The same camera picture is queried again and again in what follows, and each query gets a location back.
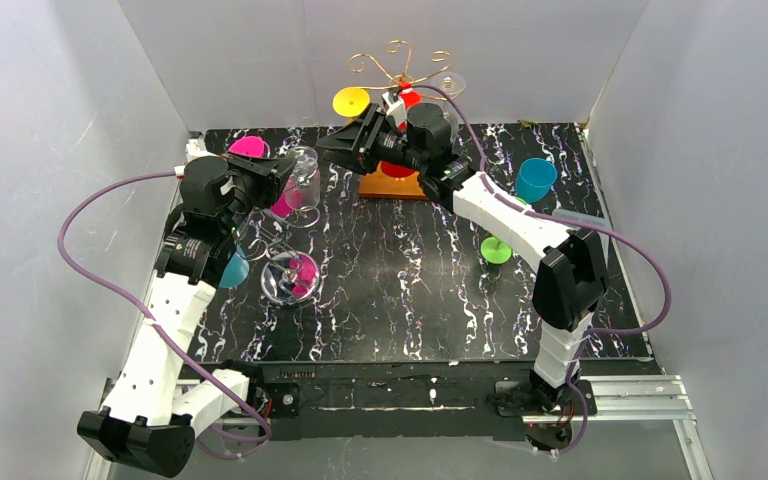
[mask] black base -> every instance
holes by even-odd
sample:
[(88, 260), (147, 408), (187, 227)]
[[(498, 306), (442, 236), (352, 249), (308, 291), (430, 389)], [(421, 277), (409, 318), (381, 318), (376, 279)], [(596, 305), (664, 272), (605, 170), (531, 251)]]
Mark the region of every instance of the black base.
[[(534, 362), (330, 363), (302, 369), (288, 363), (259, 365), (268, 391), (277, 393), (277, 386), (283, 385), (285, 389), (296, 386), (299, 392), (297, 417), (270, 415), (273, 441), (352, 436), (524, 439), (522, 420), (500, 416), (485, 399), (498, 382), (528, 380)], [(210, 370), (213, 365), (205, 367)], [(657, 363), (631, 359), (583, 360), (582, 372), (660, 375)], [(197, 375), (185, 366), (182, 378)], [(433, 404), (431, 388), (436, 392)], [(282, 396), (273, 397), (273, 411)], [(595, 405), (590, 406), (595, 412)]]

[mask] plastic cup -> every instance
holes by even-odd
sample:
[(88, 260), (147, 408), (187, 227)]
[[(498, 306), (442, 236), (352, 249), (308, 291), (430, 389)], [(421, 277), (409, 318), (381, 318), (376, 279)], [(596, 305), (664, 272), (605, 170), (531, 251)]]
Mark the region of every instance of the plastic cup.
[(558, 179), (558, 170), (544, 158), (529, 158), (519, 167), (514, 188), (517, 197), (534, 203), (549, 193)]
[(246, 261), (243, 249), (237, 246), (237, 251), (231, 256), (222, 279), (219, 280), (219, 288), (234, 288), (246, 281), (249, 276), (249, 262)]

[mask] white panel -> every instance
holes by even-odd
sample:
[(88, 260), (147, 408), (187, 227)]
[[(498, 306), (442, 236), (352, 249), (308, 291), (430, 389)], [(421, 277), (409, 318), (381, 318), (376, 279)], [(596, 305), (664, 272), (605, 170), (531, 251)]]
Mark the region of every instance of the white panel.
[[(768, 478), (768, 2), (653, 0), (591, 125), (614, 226), (673, 282), (651, 338), (714, 477)], [(623, 258), (652, 318), (659, 282)]]
[[(186, 130), (115, 0), (0, 0), (0, 479), (80, 478), (75, 427), (122, 367), (138, 312), (55, 239), (81, 200), (183, 161)], [(145, 292), (174, 180), (74, 223), (77, 260)]]
[(414, 45), (414, 76), (432, 71), (431, 52), (455, 55), (473, 122), (585, 121), (647, 1), (120, 3), (187, 126), (203, 130), (343, 123), (334, 93), (385, 78), (346, 61), (368, 52), (398, 71), (393, 39)]

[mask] wire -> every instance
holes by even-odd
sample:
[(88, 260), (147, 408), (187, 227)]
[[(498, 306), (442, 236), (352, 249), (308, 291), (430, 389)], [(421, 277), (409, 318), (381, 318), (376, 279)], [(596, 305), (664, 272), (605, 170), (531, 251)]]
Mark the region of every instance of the wire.
[(609, 334), (609, 335), (638, 335), (643, 332), (648, 332), (649, 330), (652, 330), (653, 328), (657, 327), (661, 324), (661, 322), (664, 321), (664, 319), (667, 317), (667, 314), (670, 311), (670, 308), (672, 307), (672, 301), (673, 301), (673, 294), (672, 294), (672, 288), (670, 287), (670, 282), (667, 280), (667, 274), (664, 271), (663, 266), (658, 263), (657, 260), (652, 256), (651, 253), (649, 253), (646, 249), (644, 249), (640, 244), (637, 242), (631, 240), (630, 238), (626, 237), (625, 235), (622, 235), (618, 232), (615, 232), (613, 230), (608, 230), (606, 228), (602, 228), (597, 225), (590, 225), (587, 223), (579, 222), (576, 220), (570, 220), (567, 218), (559, 218), (559, 217), (553, 217), (551, 215), (546, 215), (544, 213), (538, 213), (535, 212), (532, 209), (527, 208), (526, 206), (522, 205), (519, 202), (512, 202), (508, 200), (504, 195), (496, 191), (496, 187), (494, 186), (493, 182), (490, 181), (490, 179), (487, 177), (487, 173), (485, 172), (485, 166), (487, 164), (487, 155), (484, 153), (484, 148), (482, 147), (481, 143), (478, 141), (478, 135), (475, 134), (475, 130), (472, 128), (472, 124), (469, 123), (469, 120), (467, 120), (466, 115), (464, 115), (463, 111), (458, 107), (457, 103), (454, 101), (454, 99), (449, 96), (445, 91), (443, 91), (442, 88), (436, 87), (434, 85), (414, 85), (413, 88), (425, 88), (429, 90), (434, 90), (435, 92), (439, 93), (443, 96), (443, 98), (446, 99), (446, 101), (449, 102), (449, 105), (452, 106), (452, 108), (458, 113), (458, 116), (461, 117), (461, 121), (464, 125), (466, 125), (466, 129), (469, 132), (470, 137), (472, 138), (473, 143), (475, 143), (476, 148), (478, 149), (478, 154), (481, 157), (481, 161), (479, 163), (479, 173), (477, 175), (481, 176), (481, 181), (484, 184), (484, 187), (494, 194), (494, 197), (502, 202), (503, 204), (507, 205), (508, 207), (512, 208), (513, 210), (523, 213), (525, 215), (528, 215), (532, 218), (538, 218), (541, 220), (548, 220), (550, 222), (560, 223), (562, 225), (568, 225), (572, 227), (578, 227), (578, 228), (584, 228), (589, 230), (595, 230), (599, 233), (608, 235), (611, 238), (614, 238), (624, 244), (626, 244), (628, 247), (633, 249), (635, 252), (639, 253), (643, 258), (646, 259), (646, 261), (649, 262), (650, 265), (652, 265), (652, 268), (655, 270), (655, 273), (658, 275), (658, 278), (661, 280), (661, 286), (664, 289), (664, 305), (661, 307), (661, 311), (658, 312), (658, 315), (655, 316), (655, 318), (649, 322), (646, 325), (642, 325), (637, 328), (626, 328), (626, 329), (616, 329), (616, 328), (589, 328), (581, 340), (581, 344), (578, 347), (578, 350), (576, 351), (574, 358), (574, 361), (570, 363), (569, 368), (567, 369), (567, 375), (565, 379), (565, 383), (567, 387), (569, 387), (570, 390), (572, 390), (575, 394), (578, 395), (578, 397), (581, 399), (582, 405), (584, 405), (584, 412), (582, 412), (581, 415), (581, 429), (578, 432), (578, 435), (570, 442), (570, 444), (561, 450), (558, 451), (558, 453), (566, 453), (572, 450), (576, 445), (578, 445), (578, 442), (581, 441), (581, 438), (584, 436), (585, 430), (587, 430), (587, 418), (588, 418), (588, 408), (587, 408), (587, 400), (584, 398), (584, 394), (581, 393), (581, 390), (572, 381), (573, 372), (575, 370), (576, 365), (578, 364), (578, 360), (581, 358), (581, 354), (584, 353), (584, 348), (586, 347), (587, 343), (585, 340), (590, 335), (597, 335), (597, 334)]
[(269, 414), (272, 412), (272, 399), (269, 399), (269, 405), (266, 406), (266, 414), (263, 415), (263, 418), (269, 418)]
[(75, 261), (75, 259), (72, 258), (71, 255), (69, 255), (69, 252), (66, 251), (66, 245), (65, 245), (65, 239), (66, 239), (66, 232), (69, 230), (69, 227), (72, 225), (72, 222), (75, 220), (75, 218), (78, 216), (81, 211), (83, 211), (90, 203), (97, 200), (102, 195), (109, 193), (119, 187), (123, 187), (125, 185), (129, 185), (131, 183), (140, 182), (143, 180), (150, 180), (153, 178), (165, 178), (165, 177), (174, 177), (175, 172), (163, 172), (163, 173), (150, 173), (145, 175), (139, 175), (137, 177), (129, 178), (127, 180), (122, 180), (120, 182), (116, 182), (112, 185), (109, 185), (107, 187), (102, 188), (98, 192), (90, 195), (86, 200), (81, 202), (75, 209), (72, 211), (72, 213), (69, 214), (68, 217), (66, 217), (66, 220), (63, 222), (63, 226), (60, 227), (60, 233), (57, 235), (57, 250), (60, 252), (60, 256), (63, 257), (63, 260), (72, 267), (73, 270), (78, 272), (79, 274), (83, 275), (84, 277), (88, 278), (90, 281), (101, 285), (102, 287), (112, 291), (113, 293), (116, 293), (117, 295), (123, 297), (125, 300), (128, 300), (133, 304), (137, 309), (145, 315), (146, 318), (151, 319), (153, 323), (151, 326), (154, 328), (155, 332), (160, 336), (160, 338), (163, 339), (164, 342), (166, 342), (166, 345), (172, 349), (173, 352), (175, 352), (176, 355), (178, 355), (181, 360), (184, 361), (187, 365), (190, 366), (193, 370), (195, 370), (199, 375), (201, 375), (205, 380), (213, 384), (219, 391), (221, 391), (223, 394), (227, 395), (231, 398), (231, 400), (234, 401), (239, 407), (246, 412), (249, 416), (257, 420), (257, 423), (260, 424), (260, 426), (263, 428), (264, 434), (259, 437), (243, 437), (240, 435), (233, 435), (227, 432), (225, 433), (226, 438), (230, 438), (231, 440), (236, 440), (238, 442), (258, 442), (259, 445), (257, 445), (255, 448), (249, 450), (245, 453), (245, 455), (250, 455), (254, 452), (256, 452), (260, 447), (262, 447), (270, 437), (272, 437), (272, 428), (269, 426), (269, 423), (258, 413), (255, 411), (254, 408), (252, 408), (249, 404), (245, 402), (242, 398), (240, 398), (239, 395), (234, 393), (233, 390), (225, 386), (221, 381), (219, 381), (216, 377), (214, 377), (210, 372), (204, 369), (201, 365), (198, 364), (194, 359), (192, 359), (189, 355), (187, 355), (187, 352), (185, 352), (181, 347), (178, 346), (177, 343), (166, 333), (166, 331), (163, 329), (163, 327), (160, 326), (159, 323), (157, 323), (157, 319), (154, 317), (154, 315), (151, 313), (149, 308), (142, 302), (140, 299), (135, 297), (133, 294), (125, 290), (124, 288), (114, 284), (113, 282), (110, 282), (108, 280), (105, 280), (104, 278), (99, 277), (98, 275), (90, 272), (86, 268), (82, 267), (78, 264), (78, 262)]

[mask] purple cable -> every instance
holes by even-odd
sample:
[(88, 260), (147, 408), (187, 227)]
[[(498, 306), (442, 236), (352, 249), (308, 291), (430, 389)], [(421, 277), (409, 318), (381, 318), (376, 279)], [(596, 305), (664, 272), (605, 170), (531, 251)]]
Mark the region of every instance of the purple cable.
[[(241, 409), (243, 409), (244, 412), (246, 412), (250, 417), (257, 420), (257, 423), (260, 424), (260, 426), (263, 428), (264, 435), (260, 437), (243, 437), (239, 435), (233, 435), (227, 432), (222, 432), (224, 437), (230, 438), (231, 440), (236, 440), (238, 442), (261, 442), (258, 447), (262, 446), (269, 438), (272, 436), (272, 428), (269, 426), (269, 423), (261, 417), (257, 411), (255, 411), (254, 408), (249, 406), (243, 400), (240, 398), (239, 395), (234, 393), (233, 390), (225, 386), (222, 382), (220, 382), (216, 377), (211, 375), (210, 372), (204, 369), (201, 365), (198, 364), (195, 360), (193, 360), (189, 355), (187, 355), (187, 352), (185, 352), (181, 347), (178, 346), (177, 343), (175, 343), (174, 340), (166, 333), (165, 330), (163, 330), (163, 327), (160, 326), (160, 324), (156, 323), (157, 319), (154, 318), (154, 315), (151, 313), (151, 311), (148, 309), (148, 307), (140, 301), (137, 297), (135, 297), (133, 294), (125, 290), (124, 288), (105, 280), (98, 275), (90, 272), (86, 268), (80, 266), (78, 262), (75, 261), (69, 255), (69, 252), (66, 251), (66, 245), (65, 245), (65, 239), (66, 239), (66, 232), (69, 230), (69, 227), (72, 225), (72, 222), (75, 220), (75, 218), (78, 216), (81, 211), (83, 211), (90, 203), (97, 200), (102, 195), (111, 192), (113, 190), (116, 190), (119, 187), (123, 187), (125, 185), (129, 185), (131, 183), (140, 182), (143, 180), (150, 180), (153, 178), (165, 178), (165, 177), (174, 177), (175, 172), (163, 172), (163, 173), (149, 173), (146, 175), (140, 175), (134, 178), (129, 178), (127, 180), (122, 180), (120, 182), (116, 182), (113, 185), (109, 185), (107, 187), (102, 188), (101, 190), (97, 191), (96, 193), (92, 194), (81, 202), (80, 205), (75, 207), (74, 210), (72, 210), (72, 213), (69, 214), (68, 217), (66, 217), (66, 221), (63, 222), (63, 226), (60, 227), (60, 233), (57, 235), (57, 250), (60, 252), (60, 256), (63, 257), (63, 260), (69, 264), (70, 267), (72, 267), (73, 270), (78, 272), (79, 274), (83, 275), (84, 277), (90, 279), (92, 282), (95, 282), (102, 287), (112, 291), (113, 293), (116, 293), (117, 295), (123, 297), (125, 300), (128, 300), (131, 302), (137, 309), (139, 309), (140, 312), (142, 312), (143, 315), (145, 315), (146, 318), (149, 318), (153, 320), (155, 323), (152, 324), (152, 327), (157, 332), (158, 335), (160, 335), (160, 338), (163, 339), (164, 342), (166, 342), (166, 345), (172, 349), (173, 352), (175, 352), (176, 355), (178, 355), (181, 360), (184, 361), (187, 365), (190, 366), (193, 370), (195, 370), (199, 375), (201, 375), (205, 380), (212, 383), (213, 386), (219, 389), (222, 393), (227, 395), (231, 398)], [(246, 452), (246, 454), (253, 453), (257, 451), (258, 447), (253, 448), (252, 450)]]
[(517, 212), (525, 213), (525, 215), (528, 215), (529, 217), (538, 218), (541, 220), (548, 220), (550, 222), (560, 223), (562, 225), (568, 225), (572, 227), (595, 230), (599, 233), (615, 238), (616, 240), (631, 247), (635, 252), (639, 253), (640, 256), (645, 258), (646, 261), (648, 261), (649, 264), (652, 265), (652, 268), (655, 269), (655, 273), (658, 274), (658, 278), (661, 280), (661, 286), (663, 286), (664, 288), (664, 306), (661, 307), (661, 311), (658, 312), (658, 315), (656, 315), (651, 322), (637, 328), (626, 328), (626, 329), (590, 328), (587, 330), (587, 335), (585, 336), (585, 338), (582, 339), (581, 345), (578, 347), (578, 350), (576, 351), (576, 354), (573, 357), (576, 360), (572, 362), (570, 364), (569, 369), (567, 369), (566, 384), (567, 384), (567, 387), (569, 387), (569, 389), (572, 390), (575, 394), (577, 394), (578, 398), (581, 399), (581, 404), (584, 406), (584, 413), (581, 415), (581, 429), (578, 431), (578, 435), (575, 436), (575, 438), (570, 442), (569, 445), (567, 445), (566, 447), (558, 451), (558, 453), (567, 453), (570, 450), (572, 450), (576, 445), (578, 445), (578, 442), (581, 441), (581, 438), (584, 436), (585, 430), (587, 430), (587, 418), (588, 418), (587, 400), (584, 398), (584, 394), (581, 393), (581, 390), (579, 390), (579, 388), (572, 382), (572, 373), (573, 373), (573, 370), (575, 369), (575, 365), (578, 363), (578, 359), (581, 358), (582, 353), (584, 353), (584, 348), (587, 345), (587, 342), (585, 341), (585, 339), (588, 338), (590, 335), (596, 335), (600, 333), (610, 334), (610, 335), (638, 335), (643, 332), (648, 332), (649, 330), (652, 330), (653, 328), (660, 325), (661, 322), (663, 322), (664, 319), (667, 317), (667, 314), (670, 312), (670, 308), (673, 302), (672, 288), (670, 287), (670, 282), (667, 279), (667, 274), (666, 272), (664, 272), (664, 267), (661, 266), (661, 264), (658, 263), (657, 260), (655, 260), (655, 258), (652, 256), (651, 253), (649, 253), (637, 242), (631, 240), (630, 238), (620, 233), (617, 233), (613, 230), (608, 230), (606, 228), (602, 228), (596, 225), (590, 225), (584, 222), (579, 222), (576, 220), (558, 218), (558, 217), (553, 217), (551, 215), (546, 215), (544, 213), (538, 213), (538, 212), (535, 212), (534, 210), (527, 209), (524, 205), (522, 205), (519, 202), (512, 202), (507, 198), (505, 198), (504, 195), (501, 195), (499, 192), (496, 191), (495, 185), (487, 177), (487, 174), (484, 171), (485, 165), (487, 163), (487, 155), (484, 153), (484, 149), (481, 147), (481, 143), (479, 143), (478, 141), (478, 135), (475, 134), (475, 130), (473, 130), (472, 124), (469, 123), (469, 120), (467, 120), (466, 115), (464, 115), (463, 111), (460, 109), (460, 107), (458, 107), (458, 105), (455, 103), (452, 97), (450, 97), (446, 92), (444, 92), (443, 89), (435, 87), (434, 85), (414, 85), (413, 87), (427, 88), (429, 90), (434, 90), (435, 92), (442, 95), (443, 98), (445, 98), (446, 101), (449, 102), (449, 105), (451, 105), (452, 108), (454, 108), (455, 111), (458, 112), (458, 116), (461, 117), (461, 121), (464, 123), (464, 125), (466, 125), (466, 129), (469, 132), (470, 137), (472, 137), (472, 141), (475, 143), (476, 148), (478, 148), (478, 154), (481, 157), (481, 162), (479, 163), (479, 173), (478, 173), (478, 175), (481, 175), (481, 182), (484, 184), (484, 188), (486, 188), (490, 193), (493, 193), (494, 194), (493, 196), (496, 197), (497, 200), (499, 200), (500, 202), (502, 202), (503, 204), (507, 205), (508, 207), (512, 208)]

